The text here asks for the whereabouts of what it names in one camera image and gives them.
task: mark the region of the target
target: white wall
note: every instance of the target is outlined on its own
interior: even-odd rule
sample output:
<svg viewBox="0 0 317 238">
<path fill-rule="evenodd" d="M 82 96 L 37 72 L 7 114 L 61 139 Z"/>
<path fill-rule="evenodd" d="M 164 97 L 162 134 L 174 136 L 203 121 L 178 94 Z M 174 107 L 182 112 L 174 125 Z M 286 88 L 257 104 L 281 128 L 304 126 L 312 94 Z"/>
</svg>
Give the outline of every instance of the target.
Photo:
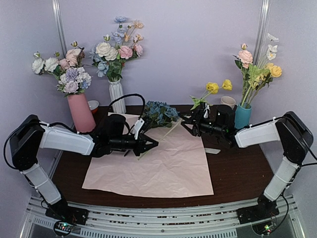
<svg viewBox="0 0 317 238">
<path fill-rule="evenodd" d="M 67 46 L 76 40 L 88 50 L 117 30 L 113 19 L 124 15 L 141 20 L 144 55 L 123 69 L 126 94 L 140 93 L 146 100 L 190 104 L 189 95 L 201 96 L 207 82 L 229 78 L 233 92 L 209 97 L 219 103 L 224 94 L 240 99 L 240 71 L 232 55 L 246 42 L 253 51 L 258 32 L 261 0 L 61 0 Z M 95 68 L 88 99 L 108 105 L 109 84 Z M 127 99 L 128 104 L 140 100 Z"/>
<path fill-rule="evenodd" d="M 273 0 L 270 10 L 269 32 L 280 38 L 278 57 L 274 61 L 283 69 L 283 75 L 268 90 L 255 98 L 251 122 L 294 111 L 317 138 L 317 1 Z M 280 143 L 262 145 L 274 171 L 281 158 Z M 317 144 L 312 145 L 317 154 Z M 314 162 L 308 155 L 305 163 Z M 310 238 L 315 238 L 317 214 L 317 166 L 304 167 L 288 190 L 304 217 Z"/>
<path fill-rule="evenodd" d="M 45 58 L 59 50 L 51 0 L 0 0 L 0 146 L 29 114 L 44 121 L 71 124 L 67 100 L 50 76 L 31 71 L 33 52 Z M 50 167 L 54 150 L 42 150 L 40 163 Z M 0 158 L 0 237 L 14 238 L 29 202 L 31 188 Z"/>
</svg>

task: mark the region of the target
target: paper sheet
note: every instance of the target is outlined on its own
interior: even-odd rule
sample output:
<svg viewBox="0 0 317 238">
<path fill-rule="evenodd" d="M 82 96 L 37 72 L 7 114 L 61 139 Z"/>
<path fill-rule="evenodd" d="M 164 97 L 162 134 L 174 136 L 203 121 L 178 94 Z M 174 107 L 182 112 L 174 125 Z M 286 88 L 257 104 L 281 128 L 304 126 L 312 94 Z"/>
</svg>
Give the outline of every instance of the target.
<svg viewBox="0 0 317 238">
<path fill-rule="evenodd" d="M 133 125 L 138 116 L 124 115 Z M 160 140 L 170 128 L 150 129 L 146 135 Z M 84 189 L 98 189 L 140 197 L 180 198 L 213 195 L 207 158 L 200 137 L 178 125 L 140 160 L 131 151 L 93 158 Z"/>
</svg>

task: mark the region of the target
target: pink vase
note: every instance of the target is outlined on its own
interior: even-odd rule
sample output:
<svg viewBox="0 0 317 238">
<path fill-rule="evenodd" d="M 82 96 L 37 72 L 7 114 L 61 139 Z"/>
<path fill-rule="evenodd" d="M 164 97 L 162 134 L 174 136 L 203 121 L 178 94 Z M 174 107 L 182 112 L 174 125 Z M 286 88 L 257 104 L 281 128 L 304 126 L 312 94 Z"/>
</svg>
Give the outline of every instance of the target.
<svg viewBox="0 0 317 238">
<path fill-rule="evenodd" d="M 67 99 L 76 130 L 79 132 L 92 131 L 96 123 L 88 106 L 85 94 L 69 95 Z"/>
</svg>

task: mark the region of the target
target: pink paper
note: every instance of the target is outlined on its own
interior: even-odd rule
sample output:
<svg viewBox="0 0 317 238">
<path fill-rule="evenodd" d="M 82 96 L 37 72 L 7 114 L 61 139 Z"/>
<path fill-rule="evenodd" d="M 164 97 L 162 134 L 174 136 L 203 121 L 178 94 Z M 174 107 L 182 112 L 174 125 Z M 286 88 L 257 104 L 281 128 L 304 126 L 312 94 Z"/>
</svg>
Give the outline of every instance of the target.
<svg viewBox="0 0 317 238">
<path fill-rule="evenodd" d="M 124 116 L 130 126 L 138 117 Z M 160 140 L 169 130 L 155 128 L 147 135 Z M 213 195 L 203 142 L 181 125 L 140 160 L 132 151 L 126 157 L 123 153 L 113 152 L 93 158 L 82 188 L 140 197 Z"/>
</svg>

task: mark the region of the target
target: ribbed white vase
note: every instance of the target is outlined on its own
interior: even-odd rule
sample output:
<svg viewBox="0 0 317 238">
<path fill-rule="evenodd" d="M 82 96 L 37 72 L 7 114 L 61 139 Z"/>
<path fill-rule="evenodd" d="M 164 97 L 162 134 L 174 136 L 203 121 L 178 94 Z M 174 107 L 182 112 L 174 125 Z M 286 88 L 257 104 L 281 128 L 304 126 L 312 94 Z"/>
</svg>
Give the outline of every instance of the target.
<svg viewBox="0 0 317 238">
<path fill-rule="evenodd" d="M 120 83 L 120 79 L 115 82 L 110 82 L 109 81 L 109 92 L 110 92 L 110 98 L 111 101 L 122 97 L 123 94 L 123 89 L 122 89 L 122 84 Z M 118 102 L 114 103 L 112 105 L 112 109 L 115 113 L 126 113 L 125 109 L 125 101 L 124 99 L 119 100 Z"/>
</svg>

